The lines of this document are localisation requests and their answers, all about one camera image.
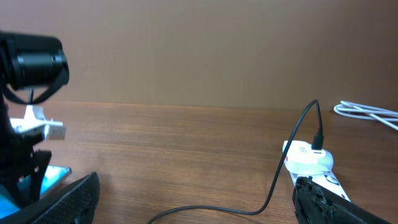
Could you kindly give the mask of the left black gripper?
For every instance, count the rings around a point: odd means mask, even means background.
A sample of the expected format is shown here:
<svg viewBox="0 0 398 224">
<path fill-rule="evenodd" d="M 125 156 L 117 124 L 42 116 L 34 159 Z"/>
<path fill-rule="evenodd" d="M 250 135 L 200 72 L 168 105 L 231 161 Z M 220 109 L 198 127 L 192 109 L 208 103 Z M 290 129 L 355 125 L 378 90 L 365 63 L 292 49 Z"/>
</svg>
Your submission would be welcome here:
<svg viewBox="0 0 398 224">
<path fill-rule="evenodd" d="M 52 153 L 35 151 L 43 135 L 13 134 L 1 142 L 1 185 L 10 201 L 24 208 L 40 199 L 40 190 Z"/>
</svg>

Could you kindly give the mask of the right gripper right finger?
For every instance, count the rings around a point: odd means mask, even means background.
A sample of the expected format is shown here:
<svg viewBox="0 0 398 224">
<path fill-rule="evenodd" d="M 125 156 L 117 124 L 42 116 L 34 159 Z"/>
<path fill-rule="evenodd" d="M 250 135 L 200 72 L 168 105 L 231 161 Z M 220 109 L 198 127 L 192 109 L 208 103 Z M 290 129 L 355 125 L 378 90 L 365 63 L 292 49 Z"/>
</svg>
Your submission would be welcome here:
<svg viewBox="0 0 398 224">
<path fill-rule="evenodd" d="M 300 224 L 389 224 L 308 177 L 296 180 L 292 200 Z"/>
</svg>

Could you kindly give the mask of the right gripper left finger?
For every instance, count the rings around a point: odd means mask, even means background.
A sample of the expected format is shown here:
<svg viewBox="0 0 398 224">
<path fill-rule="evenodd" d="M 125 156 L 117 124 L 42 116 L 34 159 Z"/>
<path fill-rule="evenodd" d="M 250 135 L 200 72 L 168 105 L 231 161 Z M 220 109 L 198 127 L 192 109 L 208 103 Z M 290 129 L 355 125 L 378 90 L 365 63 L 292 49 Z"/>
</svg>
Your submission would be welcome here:
<svg viewBox="0 0 398 224">
<path fill-rule="evenodd" d="M 100 199 L 96 172 L 82 177 L 12 215 L 1 224 L 91 224 Z"/>
</svg>

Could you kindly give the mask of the white power strip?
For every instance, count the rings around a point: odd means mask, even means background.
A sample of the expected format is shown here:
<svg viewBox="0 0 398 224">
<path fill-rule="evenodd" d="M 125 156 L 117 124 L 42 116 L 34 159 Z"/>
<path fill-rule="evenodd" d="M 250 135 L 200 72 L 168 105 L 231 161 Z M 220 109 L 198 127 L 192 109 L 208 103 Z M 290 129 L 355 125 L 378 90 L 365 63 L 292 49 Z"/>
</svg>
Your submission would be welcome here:
<svg viewBox="0 0 398 224">
<path fill-rule="evenodd" d="M 333 164 L 333 156 L 329 151 L 312 149 L 312 145 L 305 141 L 292 141 L 284 159 L 294 185 L 299 177 L 312 177 L 316 184 L 350 202 L 332 171 Z"/>
</svg>

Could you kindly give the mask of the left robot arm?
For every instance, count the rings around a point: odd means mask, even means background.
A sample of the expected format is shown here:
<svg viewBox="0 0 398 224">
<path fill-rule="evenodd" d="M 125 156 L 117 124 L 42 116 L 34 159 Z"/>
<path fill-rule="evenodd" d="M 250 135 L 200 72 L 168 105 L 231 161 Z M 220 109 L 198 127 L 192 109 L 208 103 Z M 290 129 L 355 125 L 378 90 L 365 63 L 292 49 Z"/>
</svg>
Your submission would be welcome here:
<svg viewBox="0 0 398 224">
<path fill-rule="evenodd" d="M 36 151 L 34 145 L 46 138 L 50 123 L 32 118 L 33 127 L 16 131 L 5 101 L 32 110 L 67 85 L 69 77 L 58 38 L 1 32 L 1 194 L 19 208 L 40 198 L 52 153 Z"/>
</svg>

